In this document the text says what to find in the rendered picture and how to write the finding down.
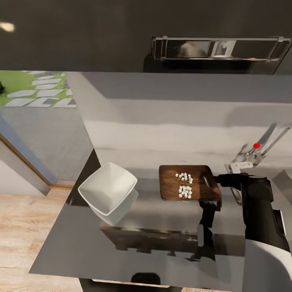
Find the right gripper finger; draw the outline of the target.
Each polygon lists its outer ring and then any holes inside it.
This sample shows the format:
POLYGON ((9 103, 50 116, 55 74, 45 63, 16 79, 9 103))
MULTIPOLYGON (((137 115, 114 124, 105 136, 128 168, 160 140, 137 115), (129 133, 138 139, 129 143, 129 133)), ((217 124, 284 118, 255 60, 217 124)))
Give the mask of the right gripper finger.
POLYGON ((213 178, 214 178, 214 180, 215 180, 216 183, 221 183, 219 176, 214 176, 213 178))

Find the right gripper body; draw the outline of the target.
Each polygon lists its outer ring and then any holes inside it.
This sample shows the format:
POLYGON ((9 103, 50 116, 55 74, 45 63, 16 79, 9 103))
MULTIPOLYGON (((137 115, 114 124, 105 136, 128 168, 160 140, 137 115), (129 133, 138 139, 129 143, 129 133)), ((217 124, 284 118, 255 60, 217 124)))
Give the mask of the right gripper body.
POLYGON ((240 174, 220 174, 220 182, 222 187, 233 187, 236 189, 235 180, 239 176, 248 176, 248 173, 243 172, 240 174))

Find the cutting board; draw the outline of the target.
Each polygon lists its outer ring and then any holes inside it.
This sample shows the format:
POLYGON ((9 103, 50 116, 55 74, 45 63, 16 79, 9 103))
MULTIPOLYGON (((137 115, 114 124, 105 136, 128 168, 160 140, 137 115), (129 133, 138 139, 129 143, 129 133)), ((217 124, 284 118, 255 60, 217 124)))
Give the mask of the cutting board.
POLYGON ((181 200, 181 199, 220 199, 222 194, 217 183, 214 180, 214 175, 207 165, 161 165, 159 167, 159 177, 161 186, 161 196, 163 199, 181 200), (187 180, 176 177, 176 174, 187 175, 187 180), (206 185, 203 177, 206 175, 210 182, 211 188, 206 185), (190 183, 190 178, 192 179, 190 183), (182 195, 180 198, 181 187, 189 186, 192 192, 191 198, 182 195))

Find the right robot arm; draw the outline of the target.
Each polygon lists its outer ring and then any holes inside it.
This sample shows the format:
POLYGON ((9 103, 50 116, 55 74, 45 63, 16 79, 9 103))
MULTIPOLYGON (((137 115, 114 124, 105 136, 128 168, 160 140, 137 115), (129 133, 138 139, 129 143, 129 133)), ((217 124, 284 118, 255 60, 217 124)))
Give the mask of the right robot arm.
POLYGON ((292 256, 281 210, 274 210, 271 182, 240 173, 251 162, 230 163, 229 174, 214 176, 222 187, 241 190, 245 229, 242 292, 292 292, 292 256))

